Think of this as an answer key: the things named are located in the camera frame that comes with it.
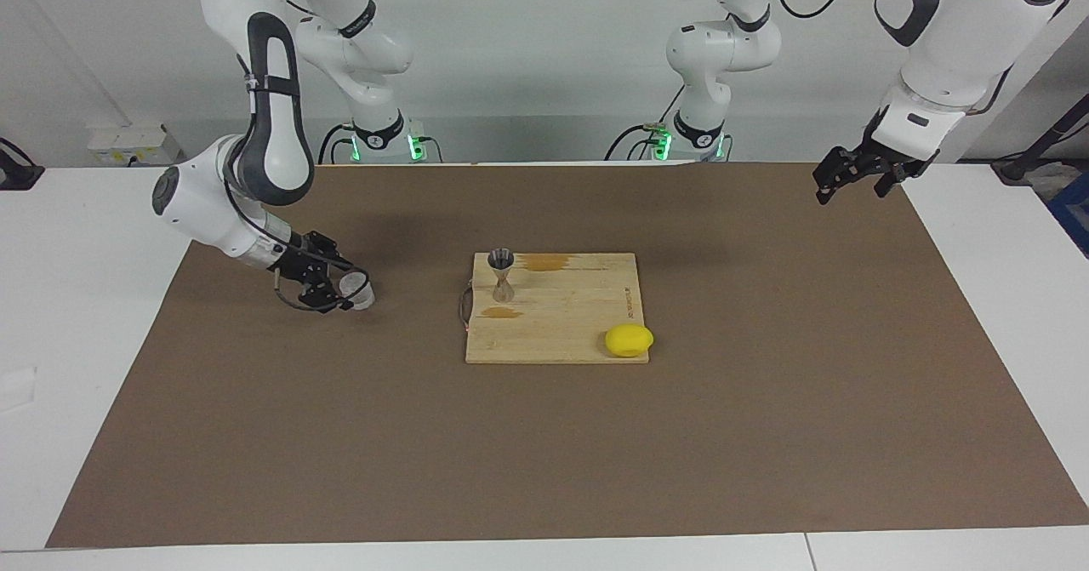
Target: lemon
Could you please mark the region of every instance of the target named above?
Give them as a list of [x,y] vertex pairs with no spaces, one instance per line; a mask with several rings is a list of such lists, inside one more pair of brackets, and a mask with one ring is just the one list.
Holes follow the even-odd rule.
[[654,335],[640,325],[621,325],[605,333],[605,347],[621,359],[635,359],[654,344]]

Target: brown paper mat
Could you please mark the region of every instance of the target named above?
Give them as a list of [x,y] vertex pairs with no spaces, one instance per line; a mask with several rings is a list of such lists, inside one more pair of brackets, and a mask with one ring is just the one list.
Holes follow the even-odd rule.
[[[322,170],[282,215],[378,304],[194,246],[49,546],[1089,523],[903,193],[810,170]],[[650,364],[466,365],[499,245],[637,253]]]

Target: cocktail jigger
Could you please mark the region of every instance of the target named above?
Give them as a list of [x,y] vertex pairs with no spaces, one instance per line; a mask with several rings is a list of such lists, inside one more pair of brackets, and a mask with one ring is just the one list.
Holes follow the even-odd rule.
[[495,303],[514,301],[514,288],[511,287],[511,282],[506,281],[506,277],[511,275],[511,268],[514,267],[514,253],[505,247],[493,250],[491,254],[488,254],[488,266],[491,267],[499,280],[495,282],[491,297],[495,300]]

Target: white robotic arm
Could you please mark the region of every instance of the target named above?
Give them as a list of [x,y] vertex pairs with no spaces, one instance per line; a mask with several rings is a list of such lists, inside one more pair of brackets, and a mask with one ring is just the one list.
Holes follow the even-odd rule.
[[[344,24],[338,29],[341,39],[365,33],[374,17],[369,0],[308,1],[330,12],[332,21],[346,20],[320,17],[323,24]],[[193,160],[163,172],[151,199],[155,212],[198,242],[276,272],[277,295],[295,308],[327,313],[369,307],[375,300],[369,277],[343,258],[332,240],[317,232],[294,233],[262,207],[297,202],[314,180],[302,125],[295,39],[283,17],[285,0],[201,0],[201,5],[205,21],[232,45],[245,70],[249,129],[242,136],[222,137]],[[358,13],[345,17],[353,9]],[[375,64],[403,71],[405,59],[402,54]],[[344,274],[339,289],[330,277],[333,270]],[[302,305],[283,296],[280,277],[302,284]]]
[[918,178],[942,141],[966,118],[995,77],[1008,70],[1056,13],[1062,0],[877,0],[885,31],[908,60],[856,149],[832,149],[813,171],[818,198],[880,174],[885,196]]
[[317,16],[303,17],[299,54],[346,95],[352,129],[370,160],[409,162],[419,157],[411,121],[386,76],[408,70],[408,36],[378,12],[374,0],[307,0]]
[[670,130],[676,157],[707,159],[717,151],[730,108],[730,72],[770,66],[782,36],[771,21],[771,0],[719,0],[723,21],[695,23],[673,32],[666,45],[670,66],[684,78],[684,92]]

